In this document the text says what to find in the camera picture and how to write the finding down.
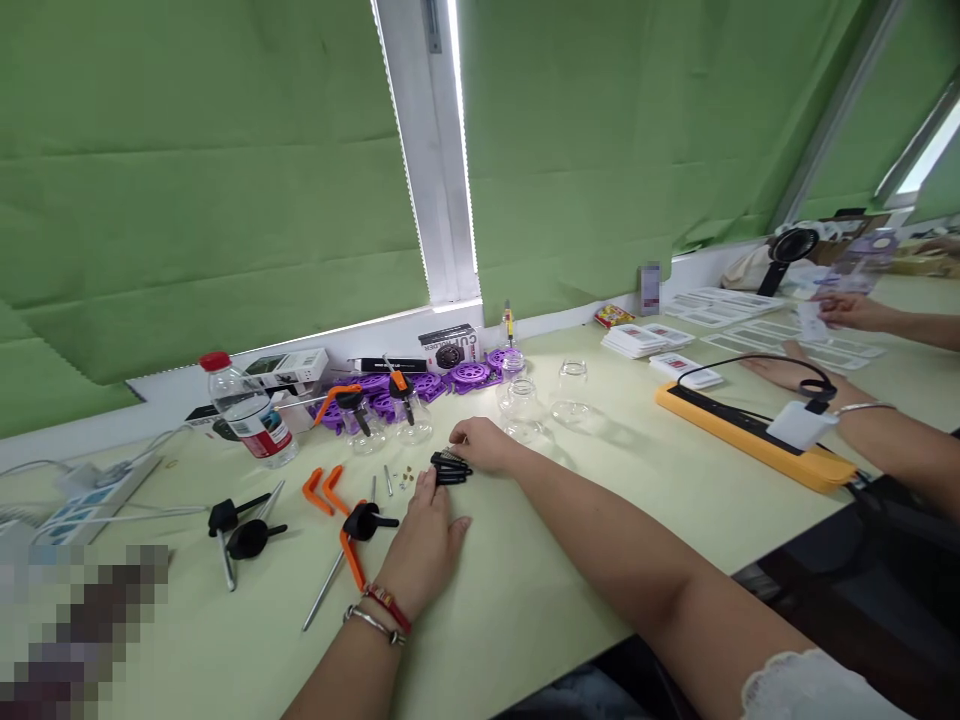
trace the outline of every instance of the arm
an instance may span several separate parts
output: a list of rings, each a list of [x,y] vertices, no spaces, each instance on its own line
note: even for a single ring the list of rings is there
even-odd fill
[[[856,293],[820,298],[820,318],[831,327],[849,327],[891,335],[960,352],[960,316],[908,313]]]
[[[446,587],[469,518],[450,524],[450,497],[437,487],[436,470],[420,473],[407,516],[390,545],[376,584],[386,588],[411,622]],[[399,630],[389,612],[370,598],[360,609],[388,630]],[[374,720],[386,718],[402,649],[364,620],[347,621],[313,674],[283,714],[283,720]]]
[[[783,348],[790,357],[813,362],[795,342],[785,342]],[[742,362],[761,377],[790,390],[796,390],[801,380],[812,376],[810,371],[792,363],[758,359]],[[837,388],[831,410],[876,401],[845,378],[824,372]],[[927,498],[960,524],[960,480],[956,473],[960,467],[960,440],[889,408],[844,413],[837,430],[850,447],[880,470]]]
[[[581,575],[650,645],[707,719],[739,718],[750,674],[807,638],[676,535],[605,488],[519,445],[487,418],[454,452],[513,477]]]

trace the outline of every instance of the glass jar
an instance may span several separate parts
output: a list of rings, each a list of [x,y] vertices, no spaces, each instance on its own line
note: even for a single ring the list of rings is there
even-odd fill
[[[433,435],[433,417],[412,383],[407,383],[407,391],[399,390],[392,382],[390,384],[393,412],[397,418],[396,435],[404,445],[419,445]]]
[[[497,405],[503,408],[507,402],[511,383],[519,377],[524,376],[527,363],[523,358],[523,353],[517,349],[510,349],[503,354],[503,364],[501,365],[501,382],[497,385]]]
[[[550,397],[550,414],[568,427],[590,422],[596,411],[589,403],[586,361],[564,360],[559,375],[560,385]]]
[[[362,392],[337,395],[344,437],[354,455],[369,455],[384,446],[387,435],[383,421],[370,409]]]
[[[530,444],[544,434],[543,420],[547,408],[537,398],[537,386],[533,380],[519,377],[507,386],[507,397],[500,406],[506,422],[503,431],[524,445]]]

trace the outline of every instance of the woman's hand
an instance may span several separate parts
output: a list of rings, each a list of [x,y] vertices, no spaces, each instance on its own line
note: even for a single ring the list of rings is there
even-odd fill
[[[823,370],[823,372],[827,374],[827,377],[830,378],[830,382],[833,383],[834,387],[839,388],[840,385],[845,382],[842,376],[832,373],[829,370],[824,370],[823,367],[813,362],[795,340],[787,340],[784,342],[783,349],[787,357],[808,362]],[[794,392],[799,390],[800,383],[804,380],[820,379],[820,376],[813,370],[809,370],[796,363],[785,363],[780,360],[767,360],[763,358],[746,358],[741,360],[740,364],[752,370],[764,380],[769,380],[774,385],[779,385]]]
[[[831,327],[889,332],[904,315],[859,293],[830,293],[819,300],[820,319]]]
[[[393,594],[411,623],[450,582],[470,523],[468,517],[450,523],[450,496],[437,487],[436,469],[421,472],[375,581]]]
[[[461,420],[450,433],[450,442],[450,452],[491,473],[506,471],[510,461],[525,450],[490,418]]]

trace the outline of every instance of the orange lever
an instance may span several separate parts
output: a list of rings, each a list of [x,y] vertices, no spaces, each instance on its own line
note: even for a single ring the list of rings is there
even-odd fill
[[[321,477],[323,477],[323,468],[317,468],[310,473],[310,477],[307,478],[307,481],[303,484],[303,488],[301,488],[301,490],[303,491],[303,496],[311,504],[316,505],[327,515],[333,517],[333,508],[317,497],[317,483],[320,482]]]
[[[323,489],[323,496],[327,499],[327,501],[333,503],[333,506],[344,515],[350,517],[350,508],[348,508],[347,504],[337,497],[335,492],[333,492],[333,486],[337,484],[342,474],[343,465],[337,465],[330,472],[330,475],[327,476],[327,479],[323,481],[323,485],[321,487]]]
[[[363,592],[363,588],[367,585],[367,580],[363,575],[363,568],[360,567],[360,559],[357,557],[357,554],[353,551],[354,542],[353,539],[347,535],[345,530],[340,531],[340,547],[343,548],[343,554],[347,558],[347,562],[350,563],[350,572],[353,573],[353,580],[357,583],[357,590]]]
[[[317,417],[313,419],[313,427],[316,427],[320,424],[320,421],[323,420],[323,416],[330,407],[330,403],[342,392],[363,392],[363,385],[337,385],[336,387],[330,388],[330,392],[327,393],[327,397],[323,401],[323,405],[320,406],[320,411],[317,413]]]

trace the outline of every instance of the window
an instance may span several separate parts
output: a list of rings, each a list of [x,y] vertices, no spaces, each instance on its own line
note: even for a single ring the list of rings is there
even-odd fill
[[[916,204],[924,181],[960,127],[960,68],[954,72],[926,121],[877,188],[887,210]]]

